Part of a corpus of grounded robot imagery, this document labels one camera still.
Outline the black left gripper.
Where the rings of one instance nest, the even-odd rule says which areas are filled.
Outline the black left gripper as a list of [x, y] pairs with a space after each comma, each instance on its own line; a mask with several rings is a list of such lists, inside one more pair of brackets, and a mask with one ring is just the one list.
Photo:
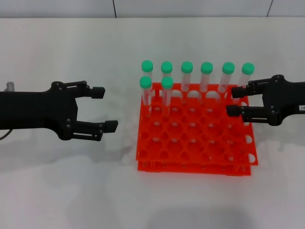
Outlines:
[[53, 82], [44, 92], [1, 92], [0, 129], [46, 128], [70, 140], [77, 119], [75, 98], [102, 99], [104, 94], [104, 87], [90, 88], [86, 81]]

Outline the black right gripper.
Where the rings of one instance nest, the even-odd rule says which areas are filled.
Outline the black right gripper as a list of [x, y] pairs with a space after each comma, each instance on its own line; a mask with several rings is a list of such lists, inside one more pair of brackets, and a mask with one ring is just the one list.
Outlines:
[[263, 107], [227, 105], [229, 117], [242, 117], [244, 123], [268, 123], [278, 126], [290, 115], [305, 113], [305, 83], [289, 82], [283, 75], [271, 79], [249, 81], [246, 86], [233, 87], [233, 98], [263, 94]]

